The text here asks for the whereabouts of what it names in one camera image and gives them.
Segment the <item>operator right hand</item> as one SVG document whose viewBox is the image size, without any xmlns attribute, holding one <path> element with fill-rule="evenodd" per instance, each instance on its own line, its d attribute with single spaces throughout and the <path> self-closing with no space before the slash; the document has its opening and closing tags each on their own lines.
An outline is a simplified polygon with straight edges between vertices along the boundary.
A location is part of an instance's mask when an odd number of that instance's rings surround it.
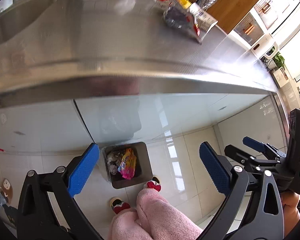
<svg viewBox="0 0 300 240">
<path fill-rule="evenodd" d="M 291 191 L 281 193 L 281 203 L 284 218 L 284 236 L 286 237 L 300 220 L 298 203 L 300 195 Z"/>
</svg>

